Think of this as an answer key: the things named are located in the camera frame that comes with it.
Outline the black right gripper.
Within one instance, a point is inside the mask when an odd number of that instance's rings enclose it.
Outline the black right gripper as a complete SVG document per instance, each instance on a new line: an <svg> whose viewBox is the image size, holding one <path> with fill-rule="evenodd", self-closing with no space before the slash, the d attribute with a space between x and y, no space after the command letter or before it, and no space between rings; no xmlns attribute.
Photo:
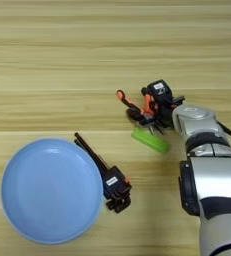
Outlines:
<svg viewBox="0 0 231 256"><path fill-rule="evenodd" d="M173 128L172 114L175 108L183 104L185 100L184 96L179 97L157 97L155 103L158 106L157 120L159 124L164 128ZM128 109L126 111L128 117L133 121L136 121L141 126L147 126L155 122L155 118L152 115L141 113L134 109Z"/></svg>

